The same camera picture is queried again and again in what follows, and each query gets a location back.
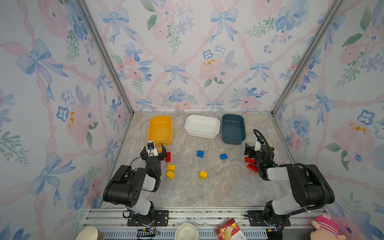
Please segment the dark teal plastic bin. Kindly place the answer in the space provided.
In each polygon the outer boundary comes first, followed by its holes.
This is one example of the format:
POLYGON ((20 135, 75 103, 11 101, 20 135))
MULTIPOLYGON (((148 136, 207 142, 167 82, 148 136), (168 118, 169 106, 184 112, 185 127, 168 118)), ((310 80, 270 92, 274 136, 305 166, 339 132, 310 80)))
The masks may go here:
POLYGON ((245 120, 242 116, 235 114, 222 116, 222 140, 225 144, 241 145, 246 137, 245 120))

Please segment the yellow plastic bin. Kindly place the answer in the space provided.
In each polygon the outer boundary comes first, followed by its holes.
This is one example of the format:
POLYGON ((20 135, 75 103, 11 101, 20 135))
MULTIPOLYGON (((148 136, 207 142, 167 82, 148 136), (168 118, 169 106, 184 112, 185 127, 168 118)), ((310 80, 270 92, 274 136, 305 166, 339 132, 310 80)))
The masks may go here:
POLYGON ((156 116, 150 119, 148 141, 153 141, 158 148, 172 143, 173 122, 170 116, 156 116))

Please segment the white plastic bin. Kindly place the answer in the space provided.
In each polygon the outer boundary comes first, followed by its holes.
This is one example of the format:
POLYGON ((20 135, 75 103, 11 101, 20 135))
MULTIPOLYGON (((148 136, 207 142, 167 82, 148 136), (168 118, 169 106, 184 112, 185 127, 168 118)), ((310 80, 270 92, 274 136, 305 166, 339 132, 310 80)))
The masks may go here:
POLYGON ((217 118, 190 115, 185 122, 185 130, 190 136, 214 139, 220 131, 220 125, 217 118))

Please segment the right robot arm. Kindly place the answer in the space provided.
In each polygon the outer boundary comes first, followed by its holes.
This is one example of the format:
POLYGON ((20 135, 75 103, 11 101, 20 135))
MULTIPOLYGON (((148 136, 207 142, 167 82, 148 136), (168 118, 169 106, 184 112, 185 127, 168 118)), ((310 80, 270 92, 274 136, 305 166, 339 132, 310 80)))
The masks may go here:
POLYGON ((248 168, 264 181, 287 182, 291 191, 278 200, 266 203, 264 210, 248 211, 251 225, 284 226, 289 217, 321 209, 335 201, 335 194, 316 165, 274 162, 274 148, 266 144, 245 144, 244 155, 251 159, 248 168))

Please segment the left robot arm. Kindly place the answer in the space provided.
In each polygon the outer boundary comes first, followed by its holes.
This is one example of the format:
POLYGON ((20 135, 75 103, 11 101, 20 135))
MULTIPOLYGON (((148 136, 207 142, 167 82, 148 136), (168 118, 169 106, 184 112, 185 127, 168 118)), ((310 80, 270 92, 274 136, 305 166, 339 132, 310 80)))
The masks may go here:
POLYGON ((144 168, 121 165, 103 192, 103 201, 123 205, 123 217, 129 227, 166 227, 168 210, 156 210, 154 203, 141 196, 142 191, 156 192, 161 183, 161 161, 167 157, 167 150, 161 145, 161 152, 155 143, 149 141, 140 158, 146 162, 144 168))

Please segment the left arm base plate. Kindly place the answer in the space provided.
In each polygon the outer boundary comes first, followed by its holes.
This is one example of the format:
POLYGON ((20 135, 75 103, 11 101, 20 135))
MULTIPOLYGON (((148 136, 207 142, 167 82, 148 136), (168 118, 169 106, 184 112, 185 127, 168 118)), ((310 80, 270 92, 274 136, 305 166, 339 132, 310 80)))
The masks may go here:
POLYGON ((169 222, 168 210, 150 210, 148 215, 140 215, 126 210, 123 217, 127 219, 128 227, 167 227, 169 222))

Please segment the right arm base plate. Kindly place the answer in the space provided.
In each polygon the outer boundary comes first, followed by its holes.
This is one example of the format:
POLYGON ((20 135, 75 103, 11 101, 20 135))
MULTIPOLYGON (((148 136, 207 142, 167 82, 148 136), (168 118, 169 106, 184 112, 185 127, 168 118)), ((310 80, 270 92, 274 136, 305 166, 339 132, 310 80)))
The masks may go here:
POLYGON ((244 215, 251 227, 280 227, 284 216, 270 215, 262 210, 250 210, 244 215))

